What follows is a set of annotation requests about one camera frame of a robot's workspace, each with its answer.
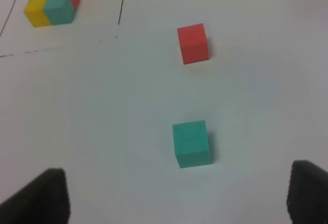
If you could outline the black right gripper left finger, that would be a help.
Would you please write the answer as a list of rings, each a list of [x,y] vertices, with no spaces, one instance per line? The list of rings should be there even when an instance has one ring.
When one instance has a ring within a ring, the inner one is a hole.
[[[68,223],[70,199],[65,171],[47,169],[1,203],[1,223]]]

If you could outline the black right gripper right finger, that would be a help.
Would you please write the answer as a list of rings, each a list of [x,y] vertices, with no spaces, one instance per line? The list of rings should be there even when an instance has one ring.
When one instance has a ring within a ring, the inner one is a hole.
[[[327,223],[327,171],[308,160],[294,161],[286,205],[292,223]]]

